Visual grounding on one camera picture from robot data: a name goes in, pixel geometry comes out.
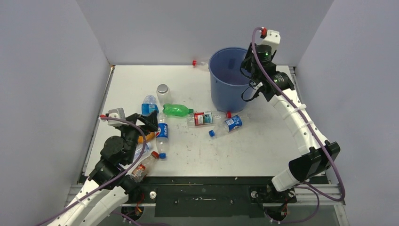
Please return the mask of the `pepsi bottle blue cap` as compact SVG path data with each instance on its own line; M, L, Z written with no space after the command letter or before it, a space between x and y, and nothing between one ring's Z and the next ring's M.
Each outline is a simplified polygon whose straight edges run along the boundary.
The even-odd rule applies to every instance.
M167 117L164 113L159 113L158 130L156 132L156 147L159 153L159 158L162 160L166 159L169 150L168 134Z

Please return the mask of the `red label clear bottle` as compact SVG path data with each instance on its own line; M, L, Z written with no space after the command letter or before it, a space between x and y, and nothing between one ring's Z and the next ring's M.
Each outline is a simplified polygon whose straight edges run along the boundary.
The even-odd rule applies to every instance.
M213 126L232 117L231 112L205 111L193 112L186 116L187 125L192 128Z

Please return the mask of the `blue label blue cap bottle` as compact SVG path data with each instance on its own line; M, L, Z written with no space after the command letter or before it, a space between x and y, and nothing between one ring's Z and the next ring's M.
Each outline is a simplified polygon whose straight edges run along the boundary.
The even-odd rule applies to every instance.
M233 131L245 126L250 121L250 114L241 113L235 116L232 116L229 119L226 119L214 126L208 134L211 138L219 138L226 136Z

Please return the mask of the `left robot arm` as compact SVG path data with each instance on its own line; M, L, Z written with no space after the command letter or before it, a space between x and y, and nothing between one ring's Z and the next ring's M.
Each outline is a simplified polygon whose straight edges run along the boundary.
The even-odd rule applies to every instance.
M74 199L45 223L49 226L94 226L108 216L118 205L133 203L140 198L138 184L144 177L145 166L133 174L140 160L135 157L138 140L158 129L158 113L147 116L134 113L127 118L100 115L120 131L119 136L106 139L100 160L89 174Z

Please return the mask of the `clear bottle near left arm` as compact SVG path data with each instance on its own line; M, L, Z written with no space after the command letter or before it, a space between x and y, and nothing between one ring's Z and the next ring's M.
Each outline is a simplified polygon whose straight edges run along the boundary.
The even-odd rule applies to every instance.
M135 155L134 155L134 160L138 158L138 156L140 155L141 151L143 148L143 144L139 144L136 147L136 151L135 151ZM152 150L153 146L151 143L146 143L145 144L145 148L144 148L144 152L142 154L142 156L145 156L146 153L150 152Z

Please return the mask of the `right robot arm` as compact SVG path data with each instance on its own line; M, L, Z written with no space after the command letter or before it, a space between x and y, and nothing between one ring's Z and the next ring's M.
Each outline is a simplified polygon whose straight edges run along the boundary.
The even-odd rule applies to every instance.
M299 157L291 160L288 168L274 176L266 188L268 199L277 202L284 197L286 190L331 168L340 146L337 142L330 142L317 129L290 77L276 69L272 57L271 46L250 43L240 72L255 90L251 98L243 100L252 101L263 94L281 115L297 144Z

